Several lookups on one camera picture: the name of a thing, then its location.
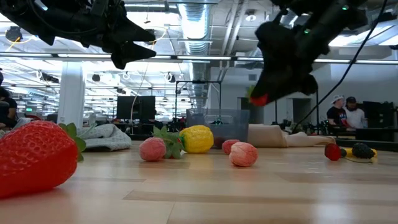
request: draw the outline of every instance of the man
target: man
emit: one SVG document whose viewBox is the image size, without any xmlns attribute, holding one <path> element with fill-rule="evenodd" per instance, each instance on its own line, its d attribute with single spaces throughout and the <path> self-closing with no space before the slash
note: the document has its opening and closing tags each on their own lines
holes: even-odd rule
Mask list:
<svg viewBox="0 0 398 224">
<path fill-rule="evenodd" d="M 16 124 L 17 102 L 0 86 L 0 128 L 13 128 Z"/>
<path fill-rule="evenodd" d="M 350 96 L 346 100 L 346 106 L 344 110 L 347 114 L 347 122 L 352 128 L 364 128 L 363 124 L 365 122 L 365 112 L 356 106 L 356 99 Z"/>
<path fill-rule="evenodd" d="M 345 126 L 349 127 L 347 123 L 347 114 L 343 109 L 344 106 L 344 96 L 335 95 L 333 101 L 331 102 L 333 106 L 328 110 L 326 115 L 328 116 L 329 124 L 332 126 Z"/>
</svg>

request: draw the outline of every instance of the monitor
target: monitor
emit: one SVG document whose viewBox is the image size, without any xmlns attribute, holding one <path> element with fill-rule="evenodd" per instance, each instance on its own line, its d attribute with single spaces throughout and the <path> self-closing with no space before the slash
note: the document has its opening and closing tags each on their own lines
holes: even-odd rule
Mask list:
<svg viewBox="0 0 398 224">
<path fill-rule="evenodd" d="M 135 96 L 118 96 L 117 119 L 130 119 Z M 138 96 L 133 107 L 133 119 L 155 119 L 155 96 Z"/>
</svg>

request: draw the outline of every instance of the red strawberry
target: red strawberry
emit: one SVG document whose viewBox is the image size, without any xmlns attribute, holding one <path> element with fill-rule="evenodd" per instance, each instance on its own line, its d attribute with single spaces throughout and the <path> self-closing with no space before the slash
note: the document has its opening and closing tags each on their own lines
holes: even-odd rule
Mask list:
<svg viewBox="0 0 398 224">
<path fill-rule="evenodd" d="M 58 125 L 33 121 L 0 139 L 0 198 L 50 190 L 75 172 L 78 146 Z"/>
<path fill-rule="evenodd" d="M 331 161 L 337 161 L 341 158 L 340 147 L 336 144 L 327 144 L 325 146 L 325 156 Z"/>
</svg>

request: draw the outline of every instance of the clear plastic container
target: clear plastic container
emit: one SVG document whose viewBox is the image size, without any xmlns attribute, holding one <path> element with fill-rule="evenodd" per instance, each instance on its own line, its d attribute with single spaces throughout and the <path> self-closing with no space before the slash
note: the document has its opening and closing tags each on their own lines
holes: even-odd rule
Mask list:
<svg viewBox="0 0 398 224">
<path fill-rule="evenodd" d="M 208 126 L 214 135 L 215 147 L 229 139 L 248 140 L 249 110 L 188 109 L 187 127 Z"/>
</svg>

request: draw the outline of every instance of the black t-shirt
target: black t-shirt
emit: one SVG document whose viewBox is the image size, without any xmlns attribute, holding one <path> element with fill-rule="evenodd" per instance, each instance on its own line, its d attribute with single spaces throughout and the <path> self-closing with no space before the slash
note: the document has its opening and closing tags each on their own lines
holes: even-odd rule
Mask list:
<svg viewBox="0 0 398 224">
<path fill-rule="evenodd" d="M 328 115 L 328 119 L 334 120 L 335 124 L 340 126 L 348 126 L 347 114 L 343 108 L 339 109 L 332 106 L 326 114 Z"/>
<path fill-rule="evenodd" d="M 12 98 L 5 98 L 0 101 L 0 116 L 8 116 L 9 108 L 17 108 L 17 102 Z"/>
</svg>

